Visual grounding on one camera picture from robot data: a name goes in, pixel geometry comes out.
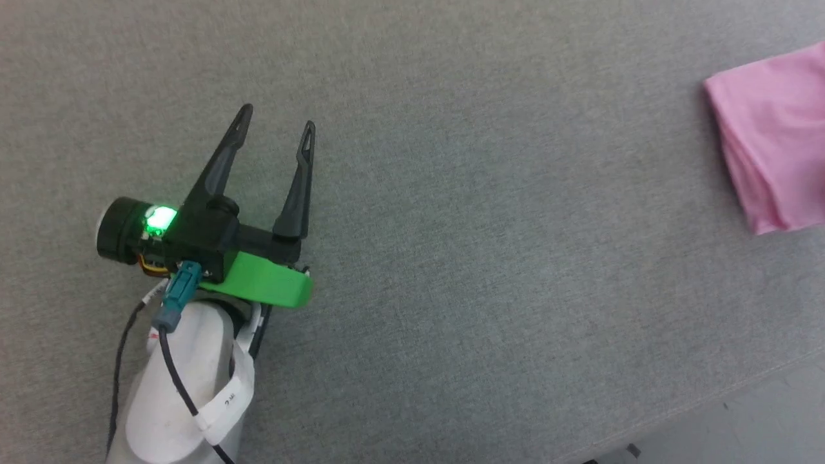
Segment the floor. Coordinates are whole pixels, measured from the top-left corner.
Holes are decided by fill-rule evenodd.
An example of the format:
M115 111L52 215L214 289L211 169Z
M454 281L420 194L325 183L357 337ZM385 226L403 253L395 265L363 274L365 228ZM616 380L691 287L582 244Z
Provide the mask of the floor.
M616 450L598 464L825 462L825 357Z

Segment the white tag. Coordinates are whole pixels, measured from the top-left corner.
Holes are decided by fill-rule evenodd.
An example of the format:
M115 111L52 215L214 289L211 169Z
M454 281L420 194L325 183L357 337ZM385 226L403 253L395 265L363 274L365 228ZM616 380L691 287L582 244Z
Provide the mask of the white tag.
M255 364L249 353L235 342L232 347L235 372L217 395L198 410L195 422L211 445L226 438L235 424L243 417L255 392Z
M243 351L249 351L252 345L252 339L255 338L255 333L261 328L260 324L263 322L261 318L261 303L254 301L252 303L252 316L249 318L249 323L244 325L235 340L241 345Z

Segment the green 3d-printed part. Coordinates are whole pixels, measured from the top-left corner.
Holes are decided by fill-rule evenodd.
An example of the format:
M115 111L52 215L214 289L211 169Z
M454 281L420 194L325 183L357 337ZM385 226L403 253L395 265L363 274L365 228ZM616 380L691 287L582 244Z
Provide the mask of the green 3d-printed part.
M300 308L309 301L313 282L303 272L238 252L223 283L201 282L200 287L267 305Z

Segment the yellow wire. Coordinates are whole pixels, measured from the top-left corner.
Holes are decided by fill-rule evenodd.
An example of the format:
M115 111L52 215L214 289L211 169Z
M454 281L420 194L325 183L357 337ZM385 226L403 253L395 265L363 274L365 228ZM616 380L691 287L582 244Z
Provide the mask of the yellow wire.
M142 254L138 255L138 259L140 260L140 267L142 267L143 269L146 269L147 271L169 273L169 270L166 269L166 268L156 268L155 266L149 266L146 263L146 260L144 259L144 256Z

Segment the teal connector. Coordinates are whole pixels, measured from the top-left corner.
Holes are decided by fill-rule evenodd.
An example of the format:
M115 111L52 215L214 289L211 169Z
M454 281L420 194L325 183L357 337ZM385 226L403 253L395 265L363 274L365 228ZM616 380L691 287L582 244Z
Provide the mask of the teal connector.
M201 267L194 261L184 261L178 267L175 277L169 283L160 310L152 318L152 327L157 330L165 329L171 334L181 321L181 313L186 303L195 295L200 284Z

